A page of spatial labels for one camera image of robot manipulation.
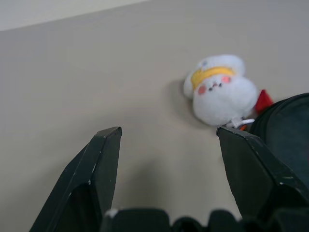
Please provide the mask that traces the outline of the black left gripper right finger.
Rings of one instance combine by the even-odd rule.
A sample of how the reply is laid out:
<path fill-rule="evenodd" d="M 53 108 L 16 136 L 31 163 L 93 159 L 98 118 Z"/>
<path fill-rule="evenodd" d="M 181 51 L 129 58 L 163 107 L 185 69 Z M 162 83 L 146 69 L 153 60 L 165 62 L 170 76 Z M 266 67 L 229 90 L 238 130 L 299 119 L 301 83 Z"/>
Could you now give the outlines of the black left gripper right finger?
<path fill-rule="evenodd" d="M 269 219 L 281 208 L 309 208 L 309 189 L 259 137 L 227 127 L 218 127 L 217 136 L 242 216 Z"/>

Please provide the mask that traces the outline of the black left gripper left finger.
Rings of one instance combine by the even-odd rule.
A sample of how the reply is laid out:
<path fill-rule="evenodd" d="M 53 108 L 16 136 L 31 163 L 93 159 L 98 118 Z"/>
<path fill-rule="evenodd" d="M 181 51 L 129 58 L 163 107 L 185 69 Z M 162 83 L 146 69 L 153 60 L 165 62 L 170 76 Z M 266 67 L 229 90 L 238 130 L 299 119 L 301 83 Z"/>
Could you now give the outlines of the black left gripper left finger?
<path fill-rule="evenodd" d="M 97 132 L 64 168 L 29 232 L 99 232 L 112 206 L 121 127 Z"/>

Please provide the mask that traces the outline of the black and red paddle case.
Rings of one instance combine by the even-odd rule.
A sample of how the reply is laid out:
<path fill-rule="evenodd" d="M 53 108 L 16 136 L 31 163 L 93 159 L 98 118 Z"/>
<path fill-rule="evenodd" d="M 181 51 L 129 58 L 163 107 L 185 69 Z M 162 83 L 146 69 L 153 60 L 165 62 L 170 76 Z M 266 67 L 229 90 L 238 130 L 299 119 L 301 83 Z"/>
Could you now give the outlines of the black and red paddle case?
<path fill-rule="evenodd" d="M 281 100 L 262 112 L 250 133 L 309 189 L 309 93 Z"/>

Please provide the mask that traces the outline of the white plush toy keychain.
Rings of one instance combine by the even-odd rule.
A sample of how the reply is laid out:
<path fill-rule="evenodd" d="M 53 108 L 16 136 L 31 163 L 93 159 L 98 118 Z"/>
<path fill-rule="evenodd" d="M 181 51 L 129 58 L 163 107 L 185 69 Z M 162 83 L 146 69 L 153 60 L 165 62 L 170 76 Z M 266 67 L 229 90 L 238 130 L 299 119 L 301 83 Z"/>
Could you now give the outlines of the white plush toy keychain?
<path fill-rule="evenodd" d="M 195 116 L 207 125 L 239 128 L 254 122 L 250 116 L 259 92 L 238 56 L 201 60 L 186 77 L 183 93 L 192 100 Z"/>

